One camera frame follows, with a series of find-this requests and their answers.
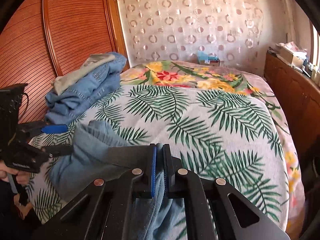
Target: black cable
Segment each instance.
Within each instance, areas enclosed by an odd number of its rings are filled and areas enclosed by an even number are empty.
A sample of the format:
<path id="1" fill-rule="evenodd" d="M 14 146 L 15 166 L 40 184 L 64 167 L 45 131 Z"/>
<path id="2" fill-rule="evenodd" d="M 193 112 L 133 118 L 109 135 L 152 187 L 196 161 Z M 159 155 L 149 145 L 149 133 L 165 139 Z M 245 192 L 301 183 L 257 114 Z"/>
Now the black cable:
<path id="1" fill-rule="evenodd" d="M 23 92 L 22 95 L 25 95 L 27 97 L 27 105 L 26 105 L 26 109 L 24 109 L 24 112 L 22 113 L 22 115 L 20 116 L 19 118 L 19 121 L 22 119 L 22 117 L 25 115 L 25 113 L 27 112 L 28 110 L 28 106 L 29 106 L 29 96 L 27 93 Z"/>

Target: bedspread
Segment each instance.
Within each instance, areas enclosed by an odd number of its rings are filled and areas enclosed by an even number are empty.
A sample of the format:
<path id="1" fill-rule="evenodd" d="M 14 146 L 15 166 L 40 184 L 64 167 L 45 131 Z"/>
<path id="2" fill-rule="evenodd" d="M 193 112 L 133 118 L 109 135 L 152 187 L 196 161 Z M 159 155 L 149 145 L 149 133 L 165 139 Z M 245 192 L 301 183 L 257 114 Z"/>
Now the bedspread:
<path id="1" fill-rule="evenodd" d="M 297 220 L 301 220 L 305 195 L 298 156 L 284 112 L 273 91 L 261 77 L 225 67 L 206 67 L 182 61 L 158 61 L 133 67 L 122 73 L 121 79 L 122 84 L 223 90 L 248 95 L 262 101 L 269 110 L 284 151 L 290 194 L 287 232 L 290 232 L 290 227 L 293 224 L 296 225 Z"/>
<path id="2" fill-rule="evenodd" d="M 284 113 L 262 78 L 163 61 L 127 70 L 121 79 L 122 86 L 72 122 L 68 132 L 42 134 L 30 143 L 36 147 L 72 143 L 77 122 L 106 120 L 132 144 L 170 143 L 186 168 L 204 178 L 226 178 L 286 229 L 288 213 L 293 218 L 299 212 L 297 199 L 304 202 L 303 187 Z M 66 204 L 47 176 L 56 160 L 45 163 L 40 174 L 32 174 L 27 188 L 42 223 Z M 185 237 L 181 214 L 172 239 Z"/>
<path id="3" fill-rule="evenodd" d="M 260 100 L 222 90 L 123 85 L 70 124 L 68 132 L 41 134 L 31 144 L 72 143 L 76 123 L 93 119 L 106 120 L 133 145 L 169 143 L 185 168 L 206 179 L 225 178 L 285 229 L 289 194 L 284 153 Z M 42 166 L 28 188 L 43 222 L 65 204 L 45 175 L 56 160 Z M 185 239 L 186 232 L 182 212 L 170 239 Z"/>

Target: wooden sliding door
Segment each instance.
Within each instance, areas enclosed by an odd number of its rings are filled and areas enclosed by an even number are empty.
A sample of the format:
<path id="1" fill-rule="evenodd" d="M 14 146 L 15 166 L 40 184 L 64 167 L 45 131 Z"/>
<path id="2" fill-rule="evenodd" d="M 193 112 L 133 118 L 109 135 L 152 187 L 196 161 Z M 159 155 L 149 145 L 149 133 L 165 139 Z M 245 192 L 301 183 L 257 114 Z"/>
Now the wooden sliding door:
<path id="1" fill-rule="evenodd" d="M 110 51 L 126 56 L 116 0 L 25 0 L 0 35 L 0 87 L 29 83 L 21 121 L 39 120 L 56 76 Z"/>

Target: folded denim jacket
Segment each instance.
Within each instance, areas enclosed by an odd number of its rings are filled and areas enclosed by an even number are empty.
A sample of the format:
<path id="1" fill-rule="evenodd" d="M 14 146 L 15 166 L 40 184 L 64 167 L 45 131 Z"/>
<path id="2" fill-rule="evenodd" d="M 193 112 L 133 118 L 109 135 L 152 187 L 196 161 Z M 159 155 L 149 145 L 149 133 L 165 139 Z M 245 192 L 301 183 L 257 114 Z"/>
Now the folded denim jacket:
<path id="1" fill-rule="evenodd" d="M 119 87 L 120 73 L 127 59 L 116 52 L 109 54 L 115 56 L 113 61 L 97 67 L 60 96 L 53 89 L 46 94 L 45 100 L 49 107 L 45 115 L 47 121 L 68 125 L 95 102 Z"/>

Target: human hand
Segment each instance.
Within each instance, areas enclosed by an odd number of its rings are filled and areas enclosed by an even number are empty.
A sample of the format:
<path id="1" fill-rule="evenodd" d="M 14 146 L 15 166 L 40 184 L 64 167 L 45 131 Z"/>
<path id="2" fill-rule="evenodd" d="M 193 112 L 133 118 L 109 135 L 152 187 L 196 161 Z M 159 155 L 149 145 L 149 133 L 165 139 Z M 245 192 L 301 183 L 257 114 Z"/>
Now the human hand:
<path id="1" fill-rule="evenodd" d="M 30 173 L 26 171 L 18 171 L 16 169 L 12 169 L 7 167 L 4 164 L 4 161 L 0 160 L 0 179 L 6 182 L 9 182 L 7 173 L 12 175 L 17 175 L 16 180 L 21 185 L 27 185 L 29 183 Z"/>

